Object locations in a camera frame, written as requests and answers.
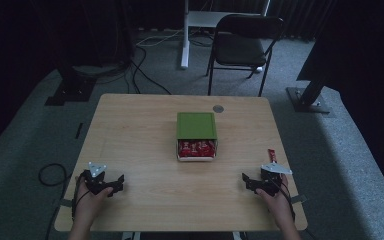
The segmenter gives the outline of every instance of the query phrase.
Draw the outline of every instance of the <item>chair seat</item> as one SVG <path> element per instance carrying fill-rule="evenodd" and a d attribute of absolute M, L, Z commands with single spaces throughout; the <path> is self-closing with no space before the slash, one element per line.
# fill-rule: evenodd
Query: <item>chair seat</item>
<path fill-rule="evenodd" d="M 235 34 L 220 34 L 216 46 L 215 60 L 219 64 L 256 67 L 266 64 L 264 48 L 260 39 L 249 39 Z"/>

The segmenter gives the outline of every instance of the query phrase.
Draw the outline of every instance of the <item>human hand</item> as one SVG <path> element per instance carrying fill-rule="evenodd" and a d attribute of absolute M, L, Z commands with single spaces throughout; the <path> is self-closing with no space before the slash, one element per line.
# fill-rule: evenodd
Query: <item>human hand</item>
<path fill-rule="evenodd" d="M 85 178 L 81 177 L 77 192 L 77 205 L 74 217 L 74 224 L 90 228 L 93 221 L 98 216 L 105 198 L 113 191 L 112 187 L 105 188 L 97 195 L 89 191 L 86 186 Z"/>
<path fill-rule="evenodd" d="M 282 174 L 281 177 L 282 185 L 280 187 L 284 192 L 287 192 L 288 179 L 285 174 Z M 266 202 L 270 213 L 274 217 L 276 225 L 284 233 L 285 239 L 300 239 L 295 227 L 288 199 L 286 199 L 281 192 L 276 193 L 273 197 L 262 189 L 256 189 L 256 192 L 264 202 Z"/>

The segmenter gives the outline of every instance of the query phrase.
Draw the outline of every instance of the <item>small round object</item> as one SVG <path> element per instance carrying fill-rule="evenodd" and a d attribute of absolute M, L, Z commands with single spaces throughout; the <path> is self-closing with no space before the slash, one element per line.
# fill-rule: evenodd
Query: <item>small round object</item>
<path fill-rule="evenodd" d="M 222 113 L 222 112 L 224 111 L 224 108 L 223 108 L 223 106 L 221 106 L 221 105 L 215 105 L 215 106 L 213 107 L 213 110 L 214 110 L 214 112 L 216 112 L 216 113 Z"/>

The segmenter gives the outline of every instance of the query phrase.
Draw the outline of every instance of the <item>green lid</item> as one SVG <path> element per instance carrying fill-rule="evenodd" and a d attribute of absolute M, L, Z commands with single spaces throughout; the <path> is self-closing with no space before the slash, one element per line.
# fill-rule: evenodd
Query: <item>green lid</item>
<path fill-rule="evenodd" d="M 217 139 L 214 113 L 177 113 L 177 139 Z"/>

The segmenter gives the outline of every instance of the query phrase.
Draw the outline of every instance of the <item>black chair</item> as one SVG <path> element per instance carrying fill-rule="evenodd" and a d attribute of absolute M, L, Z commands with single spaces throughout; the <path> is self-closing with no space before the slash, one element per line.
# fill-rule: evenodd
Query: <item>black chair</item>
<path fill-rule="evenodd" d="M 260 97 L 270 65 L 272 48 L 279 40 L 282 29 L 283 20 L 277 17 L 244 14 L 229 14 L 223 17 L 215 29 L 207 67 L 206 76 L 210 73 L 208 95 L 211 95 L 214 69 L 248 70 L 251 71 L 247 77 L 249 79 L 258 67 L 265 66 L 258 94 Z M 264 50 L 263 42 L 266 41 L 269 44 Z M 228 67 L 214 67 L 214 62 Z"/>

